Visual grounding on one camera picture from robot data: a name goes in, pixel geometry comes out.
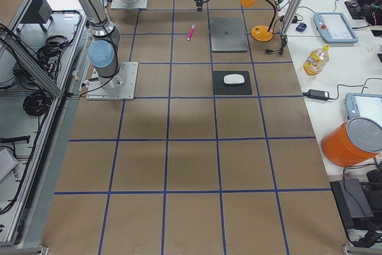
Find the pink marker pen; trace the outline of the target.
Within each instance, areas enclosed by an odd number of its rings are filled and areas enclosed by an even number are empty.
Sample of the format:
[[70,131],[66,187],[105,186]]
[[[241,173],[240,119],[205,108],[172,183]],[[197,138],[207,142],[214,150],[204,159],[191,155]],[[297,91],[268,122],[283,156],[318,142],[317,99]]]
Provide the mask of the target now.
[[193,24],[193,25],[191,26],[190,30],[189,30],[189,33],[187,34],[187,38],[186,38],[186,39],[187,39],[188,41],[191,40],[194,31],[195,31],[195,25]]

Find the white computer mouse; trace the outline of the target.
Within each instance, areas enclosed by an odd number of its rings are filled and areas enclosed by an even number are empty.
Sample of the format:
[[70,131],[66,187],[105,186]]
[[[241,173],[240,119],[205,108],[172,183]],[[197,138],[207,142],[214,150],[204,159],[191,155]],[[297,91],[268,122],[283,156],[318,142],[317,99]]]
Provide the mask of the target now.
[[241,74],[232,73],[223,77],[223,82],[226,85],[241,85],[245,83],[245,78]]

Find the black mousepad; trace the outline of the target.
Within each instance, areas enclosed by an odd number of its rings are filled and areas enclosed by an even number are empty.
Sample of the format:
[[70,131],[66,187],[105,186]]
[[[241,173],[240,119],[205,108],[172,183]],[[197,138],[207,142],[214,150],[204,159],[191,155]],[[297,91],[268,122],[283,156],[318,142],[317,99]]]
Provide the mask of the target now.
[[251,95],[251,81],[248,71],[214,71],[212,73],[215,95]]

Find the silver closed laptop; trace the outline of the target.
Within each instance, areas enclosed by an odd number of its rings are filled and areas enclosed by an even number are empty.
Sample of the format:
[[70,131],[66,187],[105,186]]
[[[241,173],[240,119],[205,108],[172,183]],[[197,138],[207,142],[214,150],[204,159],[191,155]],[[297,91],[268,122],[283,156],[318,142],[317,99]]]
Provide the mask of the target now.
[[210,35],[213,53],[244,53],[247,51],[244,22],[240,18],[211,17]]

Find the dark blue small pouch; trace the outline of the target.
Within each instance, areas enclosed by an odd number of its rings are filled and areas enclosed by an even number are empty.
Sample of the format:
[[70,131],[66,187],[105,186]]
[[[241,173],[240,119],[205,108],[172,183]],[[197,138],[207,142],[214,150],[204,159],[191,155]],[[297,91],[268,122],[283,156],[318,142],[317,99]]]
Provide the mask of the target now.
[[300,33],[304,32],[306,29],[307,29],[307,24],[303,22],[299,23],[298,26],[295,28],[295,30]]

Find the yellow drink bottle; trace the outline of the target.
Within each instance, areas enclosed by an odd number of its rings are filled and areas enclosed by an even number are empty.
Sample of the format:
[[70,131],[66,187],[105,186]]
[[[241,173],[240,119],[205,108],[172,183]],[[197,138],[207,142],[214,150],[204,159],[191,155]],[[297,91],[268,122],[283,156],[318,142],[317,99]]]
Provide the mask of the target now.
[[318,75],[329,62],[330,46],[324,45],[322,48],[317,48],[309,54],[308,58],[303,64],[303,69],[309,76]]

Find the blue teach pendant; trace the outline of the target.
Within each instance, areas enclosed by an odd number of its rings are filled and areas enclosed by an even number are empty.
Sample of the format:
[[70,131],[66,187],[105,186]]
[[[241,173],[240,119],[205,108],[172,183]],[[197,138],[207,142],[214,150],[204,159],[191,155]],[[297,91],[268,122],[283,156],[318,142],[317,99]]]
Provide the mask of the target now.
[[343,13],[314,13],[313,22],[328,44],[354,44],[359,40]]
[[345,107],[348,119],[364,117],[381,125],[381,95],[347,93]]

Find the black power adapter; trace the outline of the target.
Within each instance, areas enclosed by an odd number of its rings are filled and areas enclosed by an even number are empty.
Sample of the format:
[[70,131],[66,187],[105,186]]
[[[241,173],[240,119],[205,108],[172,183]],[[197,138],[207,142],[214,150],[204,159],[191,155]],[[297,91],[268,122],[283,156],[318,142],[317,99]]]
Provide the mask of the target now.
[[329,92],[322,91],[322,90],[314,90],[314,89],[309,89],[308,91],[303,92],[303,96],[309,99],[321,100],[321,101],[328,101],[331,99],[329,96]]

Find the orange cylindrical container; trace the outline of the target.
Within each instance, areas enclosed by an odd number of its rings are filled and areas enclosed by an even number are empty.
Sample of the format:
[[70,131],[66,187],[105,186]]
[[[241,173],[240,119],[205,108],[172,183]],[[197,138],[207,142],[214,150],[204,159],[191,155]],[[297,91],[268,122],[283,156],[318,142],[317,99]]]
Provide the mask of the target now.
[[349,167],[381,152],[381,125],[358,117],[342,123],[321,141],[326,158],[340,167]]

